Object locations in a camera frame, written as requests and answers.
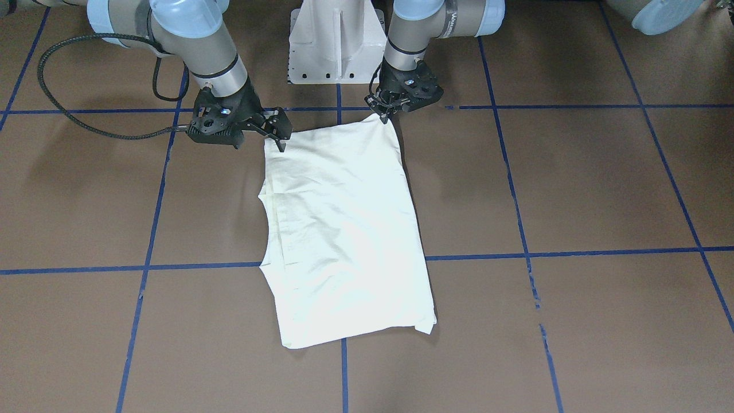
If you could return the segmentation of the white pillar with base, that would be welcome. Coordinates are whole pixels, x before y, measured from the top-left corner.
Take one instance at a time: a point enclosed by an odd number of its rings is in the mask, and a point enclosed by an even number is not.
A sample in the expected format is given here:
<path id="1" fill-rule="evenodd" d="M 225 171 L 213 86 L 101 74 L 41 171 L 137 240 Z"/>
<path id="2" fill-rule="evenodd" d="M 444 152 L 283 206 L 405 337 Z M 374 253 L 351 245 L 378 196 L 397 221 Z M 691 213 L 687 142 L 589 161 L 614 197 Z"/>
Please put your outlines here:
<path id="1" fill-rule="evenodd" d="M 304 1 L 290 13 L 291 84 L 369 84 L 387 44 L 372 1 Z"/>

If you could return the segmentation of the cream long-sleeve printed shirt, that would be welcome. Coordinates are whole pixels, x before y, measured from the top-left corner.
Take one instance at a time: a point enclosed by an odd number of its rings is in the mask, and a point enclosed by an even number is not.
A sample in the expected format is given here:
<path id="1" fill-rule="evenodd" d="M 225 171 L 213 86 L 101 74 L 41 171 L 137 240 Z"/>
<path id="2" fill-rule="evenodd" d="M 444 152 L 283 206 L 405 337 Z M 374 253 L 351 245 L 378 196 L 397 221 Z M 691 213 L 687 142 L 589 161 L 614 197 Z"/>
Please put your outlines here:
<path id="1" fill-rule="evenodd" d="M 268 223 L 260 264 L 282 345 L 302 349 L 437 323 L 424 249 L 393 124 L 362 121 L 264 146 Z"/>

